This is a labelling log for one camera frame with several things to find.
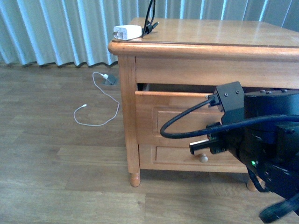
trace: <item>black cable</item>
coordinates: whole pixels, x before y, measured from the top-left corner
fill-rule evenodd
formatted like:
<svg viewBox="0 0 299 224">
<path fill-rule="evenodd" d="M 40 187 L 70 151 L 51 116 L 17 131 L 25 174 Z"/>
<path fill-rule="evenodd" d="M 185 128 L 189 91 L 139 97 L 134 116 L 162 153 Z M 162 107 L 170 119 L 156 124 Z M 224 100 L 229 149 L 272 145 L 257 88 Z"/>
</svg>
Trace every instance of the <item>black cable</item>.
<svg viewBox="0 0 299 224">
<path fill-rule="evenodd" d="M 296 211 L 299 209 L 299 193 L 294 195 L 292 198 L 274 204 L 266 209 L 264 209 L 259 217 L 264 223 L 274 222 L 281 217 L 287 215 L 291 211 Z"/>
<path fill-rule="evenodd" d="M 270 189 L 269 188 L 263 188 L 260 184 L 260 182 L 258 181 L 257 177 L 256 177 L 256 174 L 254 172 L 252 172 L 250 169 L 248 169 L 248 174 L 249 174 L 249 177 L 251 179 L 251 181 L 253 182 L 253 185 L 255 186 L 255 188 L 259 191 L 259 192 L 269 192 Z"/>
<path fill-rule="evenodd" d="M 152 4 L 153 5 L 153 15 L 151 18 L 151 21 L 149 21 L 149 15 L 150 15 L 150 9 Z M 153 24 L 154 18 L 155 18 L 155 11 L 156 11 L 156 0 L 150 0 L 149 2 L 149 7 L 148 7 L 148 11 L 146 13 L 145 16 L 145 21 L 144 21 L 144 27 L 142 29 L 142 34 L 141 34 L 141 38 L 145 35 L 145 34 L 149 34 L 159 23 L 156 22 L 155 24 Z"/>
<path fill-rule="evenodd" d="M 160 134 L 163 137 L 169 138 L 169 139 L 184 139 L 184 138 L 201 136 L 201 135 L 205 135 L 205 134 L 228 131 L 230 129 L 246 127 L 246 126 L 255 125 L 255 124 L 264 123 L 264 122 L 283 122 L 283 121 L 284 122 L 286 122 L 286 121 L 299 122 L 299 115 L 267 115 L 267 116 L 249 118 L 249 119 L 237 122 L 237 123 L 213 126 L 213 127 L 209 127 L 209 128 L 205 128 L 205 129 L 201 129 L 201 130 L 197 130 L 197 131 L 192 131 L 192 132 L 185 132 L 185 133 L 166 133 L 165 132 L 166 128 L 168 128 L 171 124 L 173 124 L 175 121 L 177 121 L 181 117 L 190 113 L 191 112 L 191 111 L 189 111 L 190 109 L 182 112 L 178 116 L 176 116 L 176 117 L 172 118 L 171 120 L 169 120 L 168 122 L 166 122 L 160 129 Z"/>
<path fill-rule="evenodd" d="M 192 111 L 195 111 L 198 108 L 203 107 L 204 105 L 207 105 L 211 102 L 215 101 L 215 97 L 211 97 L 208 100 L 195 105 L 194 107 L 189 108 L 188 110 L 185 110 L 184 112 L 180 113 L 179 115 L 175 116 L 174 118 L 170 119 L 167 121 L 162 128 L 160 129 L 160 134 L 163 137 L 169 138 L 169 139 L 182 139 L 182 138 L 188 138 L 188 137 L 181 137 L 181 135 L 185 135 L 186 133 L 166 133 L 165 130 L 168 128 L 170 125 L 172 125 L 174 122 L 176 122 L 178 119 L 181 119 L 183 116 L 191 113 Z"/>
<path fill-rule="evenodd" d="M 156 10 L 156 0 L 154 0 L 154 6 L 153 6 L 153 16 L 151 18 L 150 23 L 153 24 L 154 18 L 155 18 L 155 10 Z"/>
</svg>

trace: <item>wooden cabinet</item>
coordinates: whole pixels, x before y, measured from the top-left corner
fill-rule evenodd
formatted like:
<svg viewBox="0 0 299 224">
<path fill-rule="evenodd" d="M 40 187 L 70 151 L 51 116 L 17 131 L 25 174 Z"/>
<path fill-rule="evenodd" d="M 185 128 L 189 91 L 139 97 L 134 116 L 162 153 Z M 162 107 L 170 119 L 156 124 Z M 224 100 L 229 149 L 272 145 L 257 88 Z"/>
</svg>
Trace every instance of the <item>wooden cabinet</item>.
<svg viewBox="0 0 299 224">
<path fill-rule="evenodd" d="M 239 81 L 250 88 L 298 89 L 299 34 L 263 22 L 157 21 L 159 26 L 143 39 L 109 44 L 120 68 L 131 184 L 139 185 L 141 168 L 246 172 L 228 152 L 211 155 L 204 149 L 191 155 L 189 143 L 206 136 L 172 140 L 163 138 L 159 130 L 170 118 L 204 101 L 220 84 Z M 143 23 L 143 18 L 132 21 Z M 138 90 L 137 84 L 158 88 Z M 221 116 L 217 107 L 200 108 L 168 130 L 202 129 Z"/>
</svg>

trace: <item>cabinet leg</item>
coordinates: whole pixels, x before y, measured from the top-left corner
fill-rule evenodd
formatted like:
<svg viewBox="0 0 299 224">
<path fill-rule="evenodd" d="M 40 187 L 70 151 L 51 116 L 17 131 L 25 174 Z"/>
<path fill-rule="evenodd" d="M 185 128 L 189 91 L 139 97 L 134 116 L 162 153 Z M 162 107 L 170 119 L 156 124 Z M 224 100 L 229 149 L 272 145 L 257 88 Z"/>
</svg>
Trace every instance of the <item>cabinet leg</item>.
<svg viewBox="0 0 299 224">
<path fill-rule="evenodd" d="M 140 173 L 130 174 L 130 183 L 133 187 L 140 185 Z"/>
<path fill-rule="evenodd" d="M 262 180 L 261 178 L 259 178 L 259 177 L 257 176 L 257 179 L 258 179 L 258 181 L 259 181 L 260 183 L 262 183 L 263 180 Z M 257 191 L 257 189 L 256 189 L 256 187 L 254 186 L 254 184 L 253 184 L 253 182 L 252 182 L 251 179 L 249 179 L 248 182 L 247 182 L 247 188 L 248 188 L 248 190 L 250 190 L 250 191 Z"/>
</svg>

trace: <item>white cable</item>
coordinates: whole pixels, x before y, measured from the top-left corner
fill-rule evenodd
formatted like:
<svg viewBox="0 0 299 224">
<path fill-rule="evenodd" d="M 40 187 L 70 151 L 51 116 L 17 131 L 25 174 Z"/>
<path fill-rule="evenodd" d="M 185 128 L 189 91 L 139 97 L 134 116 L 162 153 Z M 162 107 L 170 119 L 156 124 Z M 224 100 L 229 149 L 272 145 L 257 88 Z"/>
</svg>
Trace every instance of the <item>white cable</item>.
<svg viewBox="0 0 299 224">
<path fill-rule="evenodd" d="M 102 91 L 102 93 L 104 93 L 106 96 L 109 96 L 112 100 L 114 100 L 116 103 L 117 103 L 117 109 L 116 109 L 116 112 L 115 112 L 115 115 L 112 117 L 112 118 L 110 118 L 109 120 L 107 120 L 105 123 L 103 123 L 103 124 L 100 124 L 100 125 L 90 125 L 90 124 L 84 124 L 84 123 L 81 123 L 81 122 L 79 122 L 79 121 L 77 121 L 77 119 L 76 119 L 76 116 L 75 116 L 75 113 L 78 111 L 78 110 L 80 110 L 81 108 L 83 108 L 83 107 L 86 107 L 87 106 L 87 104 L 84 104 L 84 105 L 82 105 L 82 106 L 80 106 L 79 108 L 77 108 L 75 111 L 74 111 L 74 119 L 75 119 L 75 121 L 78 123 L 78 124 L 80 124 L 80 125 L 85 125 L 85 126 L 91 126 L 91 127 L 99 127 L 99 126 L 102 126 L 102 125 L 105 125 L 105 124 L 107 124 L 109 121 L 111 121 L 111 120 L 113 120 L 115 117 L 116 117 L 116 115 L 117 115 L 117 113 L 118 113 L 118 110 L 119 110 L 119 108 L 120 108 L 120 102 L 118 102 L 116 99 L 114 99 L 112 96 L 110 96 L 109 94 L 107 94 L 107 93 L 105 93 L 96 83 L 95 83 L 95 80 L 94 80 L 94 74 L 95 73 L 97 73 L 97 74 L 100 74 L 104 79 L 106 79 L 107 81 L 109 81 L 107 78 L 108 78 L 108 75 L 107 74 L 102 74 L 102 73 L 99 73 L 99 72 L 94 72 L 93 73 L 93 83 L 94 83 L 94 85 L 96 86 L 96 87 L 98 87 L 101 91 Z"/>
</svg>

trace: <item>curtain fold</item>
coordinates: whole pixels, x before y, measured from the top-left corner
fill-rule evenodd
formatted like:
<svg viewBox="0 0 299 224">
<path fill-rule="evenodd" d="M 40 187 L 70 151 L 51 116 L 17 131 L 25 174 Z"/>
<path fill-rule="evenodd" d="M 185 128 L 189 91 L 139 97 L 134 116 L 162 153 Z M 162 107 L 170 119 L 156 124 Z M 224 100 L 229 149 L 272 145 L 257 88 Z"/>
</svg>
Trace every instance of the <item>curtain fold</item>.
<svg viewBox="0 0 299 224">
<path fill-rule="evenodd" d="M 112 64 L 113 27 L 150 0 L 0 0 L 0 62 Z M 251 20 L 299 31 L 298 0 L 157 0 L 157 18 Z"/>
</svg>

